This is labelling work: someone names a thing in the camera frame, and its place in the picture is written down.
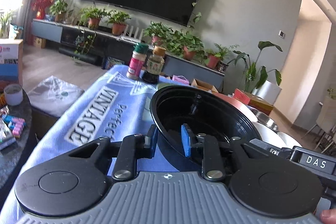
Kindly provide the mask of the person's right hand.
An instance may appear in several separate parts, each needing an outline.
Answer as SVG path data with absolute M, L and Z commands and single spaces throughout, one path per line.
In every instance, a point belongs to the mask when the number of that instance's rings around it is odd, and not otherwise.
M 320 219 L 323 224 L 336 224 L 336 209 L 323 210 Z

